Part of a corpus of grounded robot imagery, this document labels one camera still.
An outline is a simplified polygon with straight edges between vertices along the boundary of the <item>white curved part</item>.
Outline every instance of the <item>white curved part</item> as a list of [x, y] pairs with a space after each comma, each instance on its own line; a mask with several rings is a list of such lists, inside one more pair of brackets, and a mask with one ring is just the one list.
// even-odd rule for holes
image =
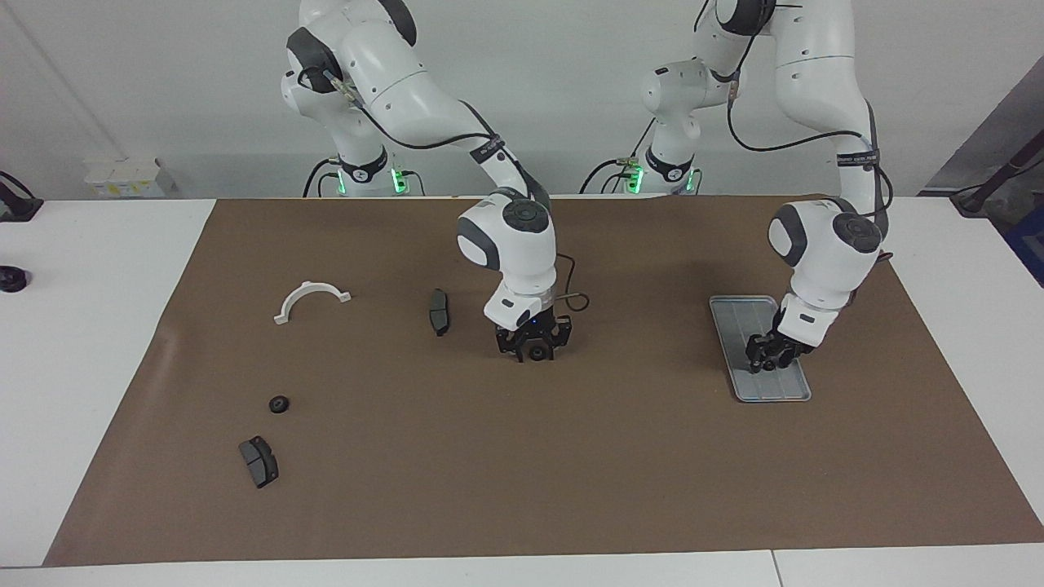
[[293, 305], [305, 296], [308, 296], [309, 294], [317, 294], [319, 291], [333, 294], [338, 300], [340, 300], [341, 304], [352, 299], [351, 294], [348, 291], [341, 291], [329, 283], [312, 283], [310, 281], [306, 281], [301, 284], [301, 287], [291, 291], [290, 295], [286, 297], [286, 300], [283, 301], [283, 311], [276, 316], [276, 324], [286, 324], [290, 322], [290, 309], [293, 308]]

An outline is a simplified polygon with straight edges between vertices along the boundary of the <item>metal tray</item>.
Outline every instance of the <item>metal tray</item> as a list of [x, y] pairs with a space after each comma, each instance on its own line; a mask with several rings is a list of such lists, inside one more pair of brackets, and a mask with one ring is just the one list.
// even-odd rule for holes
[[732, 377], [732, 389], [740, 401], [773, 403], [808, 401], [808, 388], [801, 361], [787, 369], [751, 373], [746, 358], [746, 342], [754, 334], [764, 334], [773, 327], [779, 306], [767, 296], [716, 296], [711, 298], [711, 314], [717, 327]]

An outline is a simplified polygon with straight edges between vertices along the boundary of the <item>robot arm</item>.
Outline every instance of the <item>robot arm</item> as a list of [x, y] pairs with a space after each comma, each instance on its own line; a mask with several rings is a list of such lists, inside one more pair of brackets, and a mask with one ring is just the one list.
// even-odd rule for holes
[[[785, 368], [823, 343], [877, 262], [888, 228], [881, 190], [887, 179], [878, 166], [873, 111], [855, 78], [851, 0], [785, 6], [775, 0], [709, 0], [695, 26], [697, 58], [660, 68], [652, 84], [646, 80], [646, 105], [660, 121], [646, 152], [649, 167], [661, 171], [654, 178], [668, 190], [684, 180], [677, 169], [691, 165], [698, 139], [686, 109], [728, 103], [731, 116], [739, 69], [761, 33], [776, 38], [780, 108], [834, 143], [841, 197], [784, 206], [769, 226], [773, 249], [794, 275], [774, 329], [748, 346], [755, 372]], [[664, 97], [656, 98], [657, 92]], [[765, 151], [786, 145], [743, 146]]]
[[301, 22], [287, 44], [301, 88], [284, 79], [299, 110], [322, 102], [314, 117], [331, 130], [342, 159], [346, 151], [356, 161], [383, 152], [371, 130], [407, 148], [467, 150], [498, 186], [458, 220], [464, 255], [503, 274], [485, 315], [515, 332], [552, 312], [555, 240], [547, 192], [476, 111], [438, 88], [413, 52], [417, 28], [402, 1], [305, 0]]

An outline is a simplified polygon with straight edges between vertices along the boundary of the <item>green light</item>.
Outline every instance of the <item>green light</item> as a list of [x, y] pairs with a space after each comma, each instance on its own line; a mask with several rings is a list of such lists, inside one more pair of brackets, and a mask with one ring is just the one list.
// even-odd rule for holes
[[642, 191], [642, 180], [645, 179], [645, 169], [642, 167], [633, 167], [627, 169], [631, 173], [631, 178], [627, 180], [627, 191], [631, 193], [641, 193]]
[[402, 194], [409, 191], [409, 184], [406, 183], [406, 178], [402, 175], [402, 171], [393, 168], [392, 169], [392, 181], [395, 183], [396, 194]]

